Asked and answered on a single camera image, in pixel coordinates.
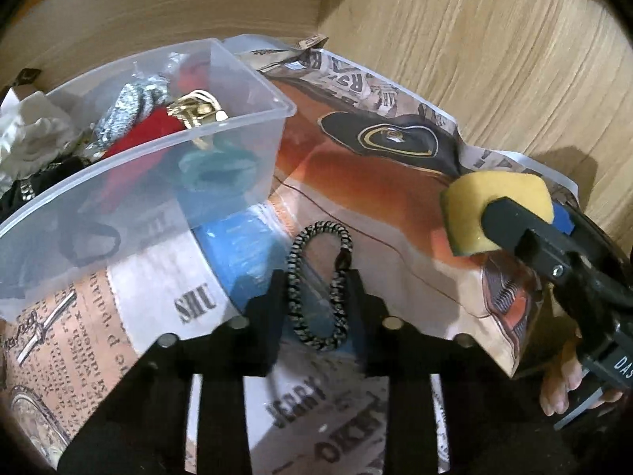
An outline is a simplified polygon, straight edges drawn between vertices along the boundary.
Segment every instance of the wood grain surface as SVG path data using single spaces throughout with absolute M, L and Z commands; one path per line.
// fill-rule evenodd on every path
M 29 0 L 0 42 L 0 84 L 30 66 L 43 70 L 38 86 L 48 90 L 131 53 L 205 37 L 295 42 L 314 32 L 320 1 Z
M 633 50 L 605 0 L 324 0 L 327 47 L 446 110 L 467 142 L 574 179 L 633 243 Z

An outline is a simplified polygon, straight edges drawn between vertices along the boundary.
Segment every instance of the yellow sponge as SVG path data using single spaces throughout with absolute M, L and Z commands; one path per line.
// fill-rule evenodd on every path
M 544 221 L 554 221 L 554 207 L 545 182 L 536 175 L 508 171 L 476 171 L 460 177 L 440 197 L 444 226 L 454 255 L 498 250 L 481 228 L 481 216 L 492 201 L 507 196 Z

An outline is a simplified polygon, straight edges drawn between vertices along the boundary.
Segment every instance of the bracelet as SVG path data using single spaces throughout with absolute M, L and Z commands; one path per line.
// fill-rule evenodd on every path
M 335 234 L 341 239 L 341 251 L 334 261 L 334 277 L 330 282 L 330 305 L 334 315 L 334 332 L 329 338 L 314 335 L 309 329 L 303 305 L 299 283 L 301 279 L 301 254 L 306 244 L 319 234 Z M 306 227 L 292 243 L 287 264 L 287 297 L 292 327 L 303 344 L 315 350 L 329 352 L 336 350 L 347 339 L 347 313 L 343 307 L 345 299 L 345 273 L 352 262 L 352 240 L 347 228 L 336 222 L 316 222 Z

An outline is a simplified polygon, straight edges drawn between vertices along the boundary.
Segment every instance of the white scrunchie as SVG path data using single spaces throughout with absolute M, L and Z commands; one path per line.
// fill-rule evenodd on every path
M 38 91 L 0 116 L 0 192 L 70 152 L 80 133 L 67 113 Z

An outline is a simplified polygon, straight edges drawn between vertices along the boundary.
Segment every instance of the clear plastic container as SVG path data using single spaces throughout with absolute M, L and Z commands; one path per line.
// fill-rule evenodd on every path
M 170 73 L 172 94 L 207 89 L 229 119 L 139 145 L 82 170 L 0 225 L 0 315 L 107 264 L 264 201 L 296 106 L 214 39 L 132 55 L 49 94 L 77 126 L 96 122 L 135 75 Z M 199 147 L 201 138 L 206 149 Z

